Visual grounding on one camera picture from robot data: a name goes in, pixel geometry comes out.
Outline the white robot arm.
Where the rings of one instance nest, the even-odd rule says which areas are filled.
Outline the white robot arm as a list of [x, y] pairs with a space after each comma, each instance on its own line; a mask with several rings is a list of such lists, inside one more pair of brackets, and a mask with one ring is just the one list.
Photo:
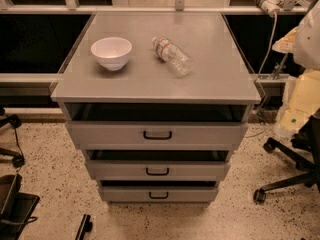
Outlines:
[[279, 120], [282, 129], [295, 133], [320, 108], [320, 1], [297, 27], [276, 41], [272, 49], [292, 53], [294, 62], [305, 68], [295, 80], [287, 107]]

